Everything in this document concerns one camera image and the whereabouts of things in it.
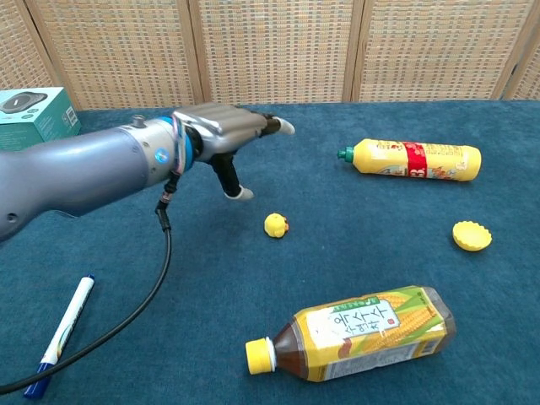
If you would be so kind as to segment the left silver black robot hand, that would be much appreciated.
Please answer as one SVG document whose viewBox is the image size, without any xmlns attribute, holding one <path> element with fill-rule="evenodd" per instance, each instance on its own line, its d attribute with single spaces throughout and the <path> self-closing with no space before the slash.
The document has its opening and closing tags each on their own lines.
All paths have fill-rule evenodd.
<svg viewBox="0 0 540 405">
<path fill-rule="evenodd" d="M 237 151 L 249 142 L 276 132 L 295 134 L 289 121 L 274 114 L 250 111 L 239 106 L 205 103 L 181 107 L 173 117 L 186 134 L 186 167 L 203 162 L 213 168 L 224 195 L 237 201 L 254 197 L 240 184 L 233 164 Z"/>
</svg>

